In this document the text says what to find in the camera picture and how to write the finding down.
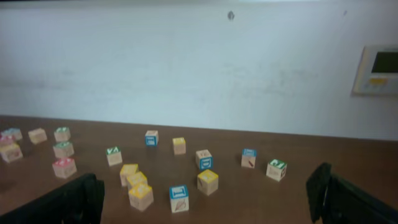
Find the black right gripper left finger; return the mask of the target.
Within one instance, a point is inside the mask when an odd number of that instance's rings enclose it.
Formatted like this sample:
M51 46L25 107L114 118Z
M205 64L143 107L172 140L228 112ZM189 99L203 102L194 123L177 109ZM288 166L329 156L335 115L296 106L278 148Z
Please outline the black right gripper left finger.
M101 223L105 186L93 173L1 215L1 223Z

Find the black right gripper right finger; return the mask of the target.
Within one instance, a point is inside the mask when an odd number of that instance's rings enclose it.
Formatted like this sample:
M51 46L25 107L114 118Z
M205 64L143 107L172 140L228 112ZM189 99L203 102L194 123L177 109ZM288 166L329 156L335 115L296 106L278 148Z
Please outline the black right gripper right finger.
M397 210L331 172L322 163L306 182L313 223L397 224Z

